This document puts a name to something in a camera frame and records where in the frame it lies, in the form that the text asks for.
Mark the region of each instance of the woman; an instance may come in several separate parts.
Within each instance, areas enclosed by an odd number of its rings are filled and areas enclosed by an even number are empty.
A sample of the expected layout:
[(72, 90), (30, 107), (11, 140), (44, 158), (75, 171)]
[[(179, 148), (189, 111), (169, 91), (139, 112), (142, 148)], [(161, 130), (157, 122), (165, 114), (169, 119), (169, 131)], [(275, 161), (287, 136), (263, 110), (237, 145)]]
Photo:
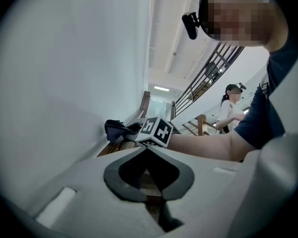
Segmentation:
[(237, 85), (228, 85), (223, 95), (221, 110), (215, 128), (220, 133), (229, 133), (238, 126), (239, 122), (245, 117), (243, 110), (236, 106), (240, 100), (241, 91)]

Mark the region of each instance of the man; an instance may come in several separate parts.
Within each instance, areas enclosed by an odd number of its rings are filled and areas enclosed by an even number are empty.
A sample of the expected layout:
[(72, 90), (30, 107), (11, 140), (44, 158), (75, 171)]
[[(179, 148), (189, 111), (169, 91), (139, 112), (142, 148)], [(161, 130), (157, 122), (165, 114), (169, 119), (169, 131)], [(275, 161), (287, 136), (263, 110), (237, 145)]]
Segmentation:
[(199, 22), (214, 39), (267, 49), (267, 79), (258, 87), (249, 112), (234, 131), (204, 137), (175, 134), (168, 149), (240, 161), (248, 152), (261, 149), (270, 139), (285, 133), (269, 97), (297, 61), (298, 40), (274, 0), (200, 0)]

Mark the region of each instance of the black railing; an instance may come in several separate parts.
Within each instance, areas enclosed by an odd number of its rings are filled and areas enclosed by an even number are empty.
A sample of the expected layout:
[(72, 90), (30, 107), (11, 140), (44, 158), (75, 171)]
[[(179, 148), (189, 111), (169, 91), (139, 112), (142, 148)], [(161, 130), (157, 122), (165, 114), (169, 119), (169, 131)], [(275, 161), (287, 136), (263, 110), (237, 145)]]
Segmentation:
[(175, 117), (200, 98), (232, 65), (244, 47), (219, 43), (211, 56), (175, 103)]

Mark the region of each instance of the shirt sleeve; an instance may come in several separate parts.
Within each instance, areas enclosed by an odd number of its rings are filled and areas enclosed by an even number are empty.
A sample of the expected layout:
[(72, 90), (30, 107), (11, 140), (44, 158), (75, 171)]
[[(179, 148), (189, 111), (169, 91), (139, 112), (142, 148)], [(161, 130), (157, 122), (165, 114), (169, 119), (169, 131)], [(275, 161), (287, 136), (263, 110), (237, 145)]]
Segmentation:
[(230, 110), (230, 102), (228, 100), (223, 101), (220, 109), (220, 114), (218, 116), (218, 121), (224, 120), (228, 118), (229, 110)]
[(261, 149), (272, 138), (266, 102), (259, 86), (244, 120), (235, 128), (242, 138), (257, 149)]

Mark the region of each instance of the white cube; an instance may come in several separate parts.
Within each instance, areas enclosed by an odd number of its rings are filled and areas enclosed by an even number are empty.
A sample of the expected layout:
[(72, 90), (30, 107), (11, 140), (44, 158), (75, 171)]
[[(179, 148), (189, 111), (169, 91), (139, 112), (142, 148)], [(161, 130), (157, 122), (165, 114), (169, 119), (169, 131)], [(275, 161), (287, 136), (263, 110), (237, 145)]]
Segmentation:
[(140, 130), (136, 142), (138, 145), (157, 145), (167, 147), (173, 126), (161, 117), (147, 118)]

